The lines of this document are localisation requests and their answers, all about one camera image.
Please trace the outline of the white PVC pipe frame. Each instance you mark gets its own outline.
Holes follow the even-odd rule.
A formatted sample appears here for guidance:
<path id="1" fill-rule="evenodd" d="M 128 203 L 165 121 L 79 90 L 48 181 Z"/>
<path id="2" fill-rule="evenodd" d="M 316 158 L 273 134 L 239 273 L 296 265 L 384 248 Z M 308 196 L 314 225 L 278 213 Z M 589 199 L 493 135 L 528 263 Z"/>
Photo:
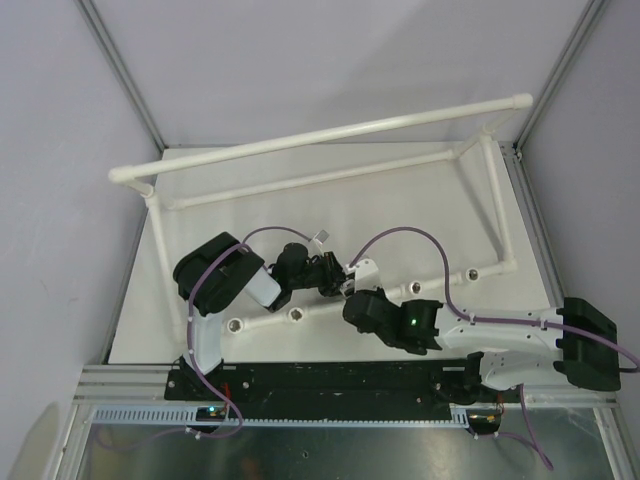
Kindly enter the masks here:
<path id="1" fill-rule="evenodd" d="M 449 253 L 454 285 L 508 275 L 524 252 L 524 224 L 495 140 L 532 106 L 528 94 L 334 127 L 246 145 L 170 148 L 154 162 L 118 166 L 114 184 L 137 192 L 147 216 L 120 320 L 159 321 L 178 339 L 185 308 L 170 275 L 213 227 L 296 220 L 334 232 L 396 218 L 394 193 L 414 220 L 479 234 Z"/>

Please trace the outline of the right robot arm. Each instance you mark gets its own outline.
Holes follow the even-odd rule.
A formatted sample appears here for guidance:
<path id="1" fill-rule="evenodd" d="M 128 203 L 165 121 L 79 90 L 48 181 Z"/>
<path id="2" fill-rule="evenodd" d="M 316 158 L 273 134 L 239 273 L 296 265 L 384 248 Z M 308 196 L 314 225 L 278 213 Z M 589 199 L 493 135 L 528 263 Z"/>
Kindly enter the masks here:
<path id="1" fill-rule="evenodd" d="M 476 401 L 496 390 L 561 380 L 600 392 L 621 387 L 617 326 L 584 299 L 567 297 L 559 308 L 491 317 L 436 300 L 396 305 L 382 289 L 361 290 L 347 298 L 342 316 L 390 348 L 467 357 L 473 367 L 463 374 L 462 388 Z"/>

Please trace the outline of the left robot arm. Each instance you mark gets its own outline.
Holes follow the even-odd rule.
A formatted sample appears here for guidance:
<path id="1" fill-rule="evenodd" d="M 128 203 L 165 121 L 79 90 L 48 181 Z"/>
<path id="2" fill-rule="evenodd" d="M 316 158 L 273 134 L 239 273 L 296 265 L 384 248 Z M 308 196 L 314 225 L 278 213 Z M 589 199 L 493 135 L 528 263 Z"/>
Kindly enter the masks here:
<path id="1" fill-rule="evenodd" d="M 250 247 L 223 232 L 183 257 L 173 272 L 178 295 L 187 302 L 187 352 L 192 368 L 187 387 L 201 399 L 214 397 L 222 376 L 221 335 L 224 311 L 241 293 L 269 312 L 277 312 L 296 290 L 315 289 L 323 297 L 344 295 L 354 275 L 317 238 L 289 243 L 268 267 Z"/>

